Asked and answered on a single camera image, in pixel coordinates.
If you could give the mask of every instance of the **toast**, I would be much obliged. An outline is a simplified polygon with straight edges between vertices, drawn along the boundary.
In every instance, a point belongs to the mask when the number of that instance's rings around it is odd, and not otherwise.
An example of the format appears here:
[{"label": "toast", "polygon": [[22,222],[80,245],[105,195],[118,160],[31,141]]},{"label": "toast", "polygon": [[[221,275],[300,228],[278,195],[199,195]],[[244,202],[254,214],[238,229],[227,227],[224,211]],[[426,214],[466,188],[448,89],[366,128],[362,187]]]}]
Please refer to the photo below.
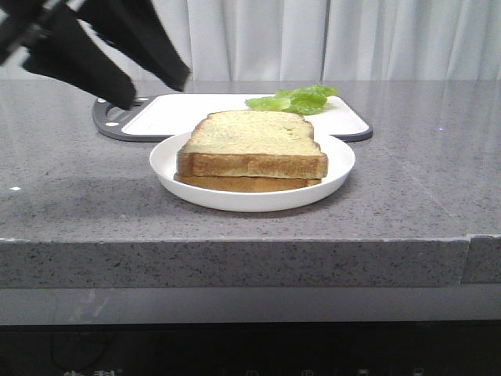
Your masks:
[{"label": "toast", "polygon": [[296,190],[322,182],[321,179],[285,179],[264,176],[181,176],[179,174],[175,174],[174,179],[190,186],[198,186],[209,190],[242,193]]},{"label": "toast", "polygon": [[301,115],[231,110],[209,114],[178,152],[178,176],[321,179],[327,156]]}]

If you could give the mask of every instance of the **lettuce leaf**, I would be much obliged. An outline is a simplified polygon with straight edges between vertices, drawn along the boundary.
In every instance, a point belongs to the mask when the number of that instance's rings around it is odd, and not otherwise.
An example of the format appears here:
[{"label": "lettuce leaf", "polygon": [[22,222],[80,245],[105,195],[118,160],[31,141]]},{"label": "lettuce leaf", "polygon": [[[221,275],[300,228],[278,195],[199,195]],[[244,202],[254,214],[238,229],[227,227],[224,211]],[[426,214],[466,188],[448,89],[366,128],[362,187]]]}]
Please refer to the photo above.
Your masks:
[{"label": "lettuce leaf", "polygon": [[274,96],[253,98],[245,104],[253,110],[294,112],[301,115],[314,115],[323,111],[327,97],[337,94],[336,88],[312,85],[295,90],[277,90]]}]

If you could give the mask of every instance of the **curtain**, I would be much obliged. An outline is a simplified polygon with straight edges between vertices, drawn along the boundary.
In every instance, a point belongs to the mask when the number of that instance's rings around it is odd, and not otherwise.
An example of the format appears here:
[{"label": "curtain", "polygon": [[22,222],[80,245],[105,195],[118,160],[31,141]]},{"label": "curtain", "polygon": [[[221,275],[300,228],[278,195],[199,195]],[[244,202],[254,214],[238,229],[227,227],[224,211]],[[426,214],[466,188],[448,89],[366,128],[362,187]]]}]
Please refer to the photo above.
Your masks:
[{"label": "curtain", "polygon": [[[501,0],[153,4],[195,80],[501,79]],[[133,79],[155,79],[93,39]],[[0,78],[33,78],[22,58],[0,68]]]}]

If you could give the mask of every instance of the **plate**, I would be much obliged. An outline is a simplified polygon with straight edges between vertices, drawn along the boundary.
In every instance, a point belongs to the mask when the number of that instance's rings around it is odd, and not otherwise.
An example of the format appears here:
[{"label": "plate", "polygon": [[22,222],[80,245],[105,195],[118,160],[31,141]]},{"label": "plate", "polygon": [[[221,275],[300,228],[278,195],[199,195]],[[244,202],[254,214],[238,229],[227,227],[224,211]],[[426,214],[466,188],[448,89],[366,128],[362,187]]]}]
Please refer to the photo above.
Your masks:
[{"label": "plate", "polygon": [[190,186],[174,180],[179,149],[191,132],[172,136],[156,145],[150,154],[150,165],[158,179],[175,196],[200,206],[231,212],[274,212],[299,208],[331,195],[348,177],[355,164],[355,154],[343,141],[326,135],[315,135],[322,151],[329,158],[327,177],[320,184],[296,190],[265,193],[226,192]]}]

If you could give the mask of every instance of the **speckled stone surface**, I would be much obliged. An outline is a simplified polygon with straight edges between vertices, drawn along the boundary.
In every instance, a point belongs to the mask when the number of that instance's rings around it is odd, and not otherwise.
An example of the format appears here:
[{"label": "speckled stone surface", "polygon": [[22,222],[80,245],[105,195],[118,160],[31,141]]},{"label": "speckled stone surface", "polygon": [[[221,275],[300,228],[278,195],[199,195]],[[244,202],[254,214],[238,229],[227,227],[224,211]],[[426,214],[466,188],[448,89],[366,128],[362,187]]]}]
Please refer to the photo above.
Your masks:
[{"label": "speckled stone surface", "polygon": [[463,282],[501,283],[501,237],[477,236],[470,242]]},{"label": "speckled stone surface", "polygon": [[[309,84],[195,82],[187,92]],[[100,135],[89,94],[0,81],[0,287],[499,282],[499,245],[476,237],[501,234],[499,83],[327,84],[374,127],[350,144],[347,182],[303,208],[235,213],[167,192],[149,166],[155,144]]]}]

